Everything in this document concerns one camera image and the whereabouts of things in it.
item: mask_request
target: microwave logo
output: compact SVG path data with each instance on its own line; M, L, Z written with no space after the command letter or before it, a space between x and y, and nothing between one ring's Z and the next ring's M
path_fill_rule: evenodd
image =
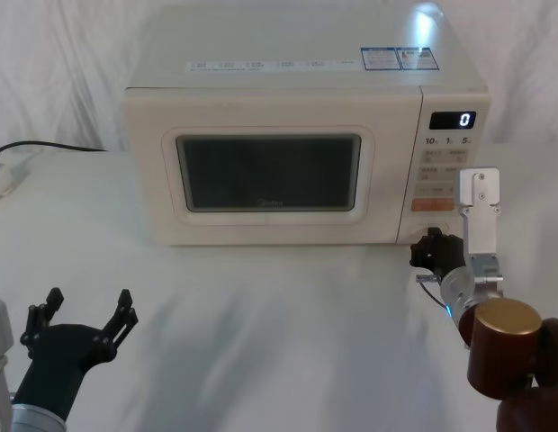
M264 198L257 198L257 207L283 207L283 201L269 201Z

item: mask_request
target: microwave control panel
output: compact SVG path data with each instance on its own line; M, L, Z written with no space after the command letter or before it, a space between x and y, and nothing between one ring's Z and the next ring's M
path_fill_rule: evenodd
M420 237L427 227L461 235L456 179L473 167L490 99L486 93L424 94L398 241Z

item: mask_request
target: microwave window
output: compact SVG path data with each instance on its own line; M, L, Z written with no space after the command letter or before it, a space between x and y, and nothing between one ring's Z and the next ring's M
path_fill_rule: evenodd
M357 135L183 136L176 145L191 212L346 212L355 206Z

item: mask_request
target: label sticker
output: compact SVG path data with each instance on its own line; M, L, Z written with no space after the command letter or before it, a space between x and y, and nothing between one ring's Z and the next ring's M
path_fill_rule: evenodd
M361 48L365 70L401 70L395 48Z
M431 48L397 48L403 70L439 70Z
M361 70L358 60L189 61L187 73L207 72L341 72Z

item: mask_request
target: cable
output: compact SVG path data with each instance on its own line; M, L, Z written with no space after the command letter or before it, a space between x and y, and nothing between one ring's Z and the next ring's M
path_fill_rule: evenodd
M427 295L429 297L431 297L431 300L433 300L433 302L437 303L443 309L447 309L447 307L441 301L439 301L435 295L433 295L431 292L429 292L429 290L425 287L425 285L422 282L419 282L419 285L421 285L421 288L423 288L423 291L425 293L427 293Z
M12 149L13 147L20 147L20 146L44 146L44 147L55 147L57 149L76 150L76 151L105 151L105 150L100 149L100 148L68 146L66 144L58 144L57 142L16 141L16 142L12 142L11 144L6 144L6 145L0 147L0 153L2 153L3 151L6 151L8 149Z

